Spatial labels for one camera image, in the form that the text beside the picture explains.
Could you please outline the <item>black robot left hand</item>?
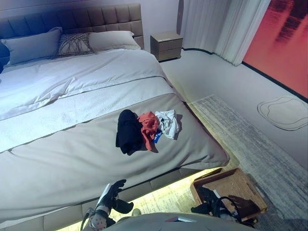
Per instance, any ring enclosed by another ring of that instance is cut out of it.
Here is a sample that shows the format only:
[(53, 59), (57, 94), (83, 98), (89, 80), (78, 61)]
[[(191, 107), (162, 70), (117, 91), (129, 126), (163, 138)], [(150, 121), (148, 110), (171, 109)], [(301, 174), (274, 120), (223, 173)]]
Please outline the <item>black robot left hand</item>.
[(127, 214), (133, 209), (133, 202), (128, 203), (118, 198), (118, 194), (122, 191), (122, 187), (127, 180), (118, 180), (112, 184), (108, 192), (99, 200), (96, 211), (99, 211), (106, 216), (110, 215), (112, 209), (121, 213)]

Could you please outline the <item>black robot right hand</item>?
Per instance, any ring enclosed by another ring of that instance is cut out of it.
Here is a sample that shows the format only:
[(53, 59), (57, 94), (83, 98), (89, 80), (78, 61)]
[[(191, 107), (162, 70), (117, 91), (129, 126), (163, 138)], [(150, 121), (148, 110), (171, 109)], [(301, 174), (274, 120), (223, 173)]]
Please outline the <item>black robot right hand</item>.
[(198, 214), (214, 214), (216, 201), (218, 200), (215, 193), (208, 188), (201, 187), (197, 189), (197, 194), (199, 195), (202, 204), (197, 207), (192, 207), (191, 211)]

